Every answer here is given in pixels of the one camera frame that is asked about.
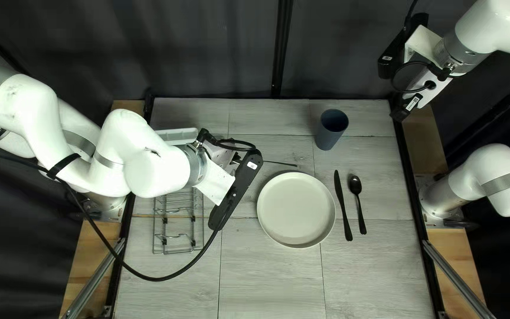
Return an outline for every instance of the wire dish rack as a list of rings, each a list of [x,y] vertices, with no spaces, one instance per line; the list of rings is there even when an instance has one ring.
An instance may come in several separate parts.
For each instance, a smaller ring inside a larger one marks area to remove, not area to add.
[[[204,246],[204,197],[189,187],[154,199],[153,254],[191,253]]]

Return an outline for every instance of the gray tile surface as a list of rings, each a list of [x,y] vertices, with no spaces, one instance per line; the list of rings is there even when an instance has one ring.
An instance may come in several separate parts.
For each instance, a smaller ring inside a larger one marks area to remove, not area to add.
[[[211,231],[205,223],[205,239]],[[164,276],[188,264],[197,254],[152,254],[152,218],[131,220],[125,262],[149,276]],[[187,272],[163,282],[149,282],[123,269],[115,318],[217,318],[220,248],[216,239],[204,256]]]
[[[290,249],[257,219],[223,229],[219,318],[325,318],[320,247]]]
[[[312,134],[308,100],[230,101],[230,134]]]
[[[350,174],[362,181],[359,198],[365,219],[413,218],[394,137],[342,136],[331,150],[313,147],[315,176],[334,196],[337,218],[342,214],[334,190],[335,170],[341,178],[348,218],[357,218],[357,202],[347,185]]]
[[[367,235],[347,242],[337,220],[321,243],[327,317],[433,318],[414,222],[365,222]]]
[[[387,100],[310,100],[309,104],[313,123],[325,110],[343,111],[349,119],[344,136],[395,136]]]
[[[311,136],[317,116],[330,107],[347,113],[350,127],[330,151]],[[350,173],[363,182],[368,233],[344,239],[338,219],[322,244],[286,248],[262,230],[257,195],[265,182],[291,168],[265,163],[232,218],[200,261],[182,276],[149,283],[124,271],[116,318],[432,318],[400,156],[386,101],[156,99],[155,128],[206,127],[254,143],[269,161],[295,163],[333,194],[333,172],[343,178],[346,209],[356,218],[346,186]],[[205,216],[213,204],[205,198]],[[137,199],[135,214],[150,214],[152,200]],[[175,225],[180,220],[173,218]],[[206,240],[211,234],[205,222]],[[166,275],[193,254],[153,255],[152,220],[131,223],[126,261]]]
[[[245,140],[257,146],[263,160],[292,163],[290,167],[276,163],[264,163],[263,167],[249,186],[249,189],[237,205],[232,217],[257,217],[257,197],[269,179],[282,171],[296,170],[314,176],[314,158],[312,155],[312,136],[288,135],[238,135],[231,134],[237,140]]]
[[[227,134],[229,99],[156,98],[151,114],[153,129],[206,128],[212,134]]]

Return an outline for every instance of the black knife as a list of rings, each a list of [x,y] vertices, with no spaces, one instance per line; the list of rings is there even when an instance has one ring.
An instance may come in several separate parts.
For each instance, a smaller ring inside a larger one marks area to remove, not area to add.
[[[338,170],[334,172],[334,187],[336,188],[336,196],[338,197],[339,205],[342,207],[342,217],[344,218],[344,234],[346,235],[347,241],[352,241],[354,240],[354,236],[351,235],[350,223],[347,221],[344,193],[342,192],[342,183],[339,181]]]

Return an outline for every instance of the gray cup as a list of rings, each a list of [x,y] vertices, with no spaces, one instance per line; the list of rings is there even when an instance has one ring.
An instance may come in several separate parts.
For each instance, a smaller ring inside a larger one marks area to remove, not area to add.
[[[331,108],[324,111],[316,131],[316,146],[321,150],[330,150],[344,134],[349,123],[347,115],[340,110]]]

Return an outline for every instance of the sticker label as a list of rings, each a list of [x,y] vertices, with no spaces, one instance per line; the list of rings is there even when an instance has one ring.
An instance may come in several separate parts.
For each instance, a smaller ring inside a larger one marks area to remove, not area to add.
[[[421,98],[418,97],[417,95],[414,96],[414,98],[412,100],[410,100],[410,102],[408,103],[408,105],[406,106],[406,110],[407,111],[410,111],[413,109],[413,107],[418,103],[418,101],[420,101]]]
[[[257,169],[257,164],[253,163],[253,162],[248,162],[247,163],[247,166],[251,167],[252,169],[256,170]]]

